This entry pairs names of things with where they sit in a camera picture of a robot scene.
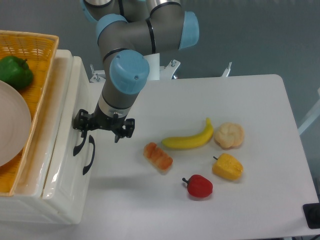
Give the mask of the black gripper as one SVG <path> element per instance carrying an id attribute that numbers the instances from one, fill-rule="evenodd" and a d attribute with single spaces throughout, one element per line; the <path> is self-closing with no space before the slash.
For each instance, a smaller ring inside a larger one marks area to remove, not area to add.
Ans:
<path id="1" fill-rule="evenodd" d="M 135 130 L 135 119 L 112 115 L 107 116 L 102 112 L 99 106 L 95 107 L 92 114 L 80 109 L 73 118 L 72 127 L 81 132 L 83 138 L 87 131 L 106 130 L 115 134 L 114 142 L 118 143 L 120 139 L 131 138 Z"/>

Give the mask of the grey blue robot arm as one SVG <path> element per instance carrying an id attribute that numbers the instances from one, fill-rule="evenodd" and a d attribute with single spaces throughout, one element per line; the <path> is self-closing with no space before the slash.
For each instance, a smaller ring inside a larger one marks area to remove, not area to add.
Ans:
<path id="1" fill-rule="evenodd" d="M 194 46 L 199 22 L 178 0 L 83 0 L 85 16 L 95 22 L 105 83 L 93 113 L 79 110 L 73 128 L 85 138 L 106 130 L 116 140 L 130 138 L 135 120 L 128 113 L 150 74 L 146 56 Z"/>

